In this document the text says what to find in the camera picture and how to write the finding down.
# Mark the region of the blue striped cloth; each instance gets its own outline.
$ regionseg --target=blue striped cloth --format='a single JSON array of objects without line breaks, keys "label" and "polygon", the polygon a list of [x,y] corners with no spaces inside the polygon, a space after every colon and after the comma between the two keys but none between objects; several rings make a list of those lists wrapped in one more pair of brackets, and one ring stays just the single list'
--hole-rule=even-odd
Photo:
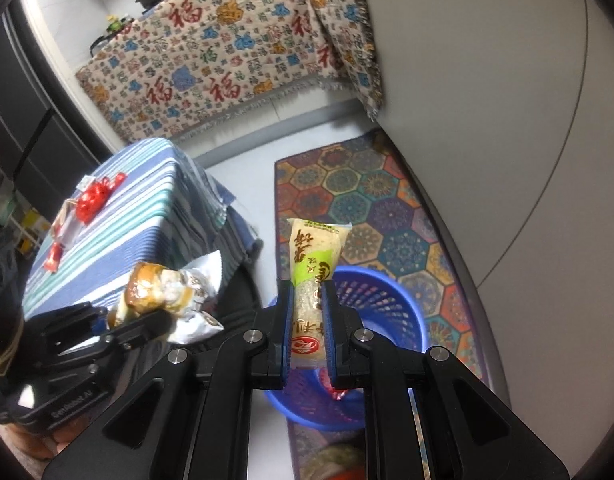
[{"label": "blue striped cloth", "polygon": [[220,250],[224,286],[256,252],[260,240],[231,207],[234,196],[170,141],[136,142],[94,176],[113,180],[119,171],[127,178],[65,251],[55,274],[42,267],[52,240],[43,242],[24,292],[25,319],[82,301],[116,305],[140,260],[179,269]]}]

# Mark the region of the white floor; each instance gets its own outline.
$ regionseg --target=white floor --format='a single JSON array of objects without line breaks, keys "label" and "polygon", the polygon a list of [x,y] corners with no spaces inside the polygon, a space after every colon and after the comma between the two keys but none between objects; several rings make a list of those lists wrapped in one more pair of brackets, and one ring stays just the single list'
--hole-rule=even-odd
[{"label": "white floor", "polygon": [[[254,271],[264,304],[277,294],[274,163],[280,158],[359,137],[375,126],[362,114],[350,116],[274,140],[209,168],[238,197],[236,209],[256,228],[264,242]],[[252,402],[247,478],[293,479],[286,419],[271,406],[263,392],[254,392]]]}]

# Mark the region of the rice cracker package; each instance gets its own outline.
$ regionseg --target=rice cracker package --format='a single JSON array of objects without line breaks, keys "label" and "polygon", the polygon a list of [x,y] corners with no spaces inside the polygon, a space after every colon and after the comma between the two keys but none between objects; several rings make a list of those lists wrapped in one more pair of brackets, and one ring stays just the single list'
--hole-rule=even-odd
[{"label": "rice cracker package", "polygon": [[294,290],[292,368],[326,366],[320,283],[330,280],[338,264],[349,225],[290,218],[290,270]]}]

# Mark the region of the hexagon pattern floor mat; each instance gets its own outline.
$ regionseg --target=hexagon pattern floor mat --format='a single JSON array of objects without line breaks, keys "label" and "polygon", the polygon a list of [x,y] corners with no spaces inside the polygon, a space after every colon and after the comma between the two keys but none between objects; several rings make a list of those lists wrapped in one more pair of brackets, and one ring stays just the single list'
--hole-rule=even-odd
[{"label": "hexagon pattern floor mat", "polygon": [[[286,218],[350,222],[354,229],[340,264],[369,267],[396,279],[422,308],[430,343],[451,350],[487,383],[468,304],[412,182],[398,150],[379,128],[278,160],[278,276],[289,278],[291,227]],[[321,448],[354,439],[292,422],[289,430],[296,478]]]}]

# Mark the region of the metal bolt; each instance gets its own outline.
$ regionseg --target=metal bolt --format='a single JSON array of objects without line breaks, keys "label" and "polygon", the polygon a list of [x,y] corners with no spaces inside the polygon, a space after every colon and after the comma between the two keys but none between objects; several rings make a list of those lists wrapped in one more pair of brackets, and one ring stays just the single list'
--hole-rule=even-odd
[{"label": "metal bolt", "polygon": [[263,338],[263,333],[260,330],[247,330],[242,338],[248,343],[257,343]]},{"label": "metal bolt", "polygon": [[354,337],[363,343],[373,339],[373,332],[368,328],[359,328],[354,332]]},{"label": "metal bolt", "polygon": [[434,346],[430,350],[429,355],[431,359],[436,361],[446,361],[449,359],[449,351],[444,346]]},{"label": "metal bolt", "polygon": [[167,359],[171,364],[177,365],[184,361],[187,358],[187,355],[188,354],[186,350],[183,350],[182,348],[175,348],[171,352],[169,352],[169,354],[167,355]]}]

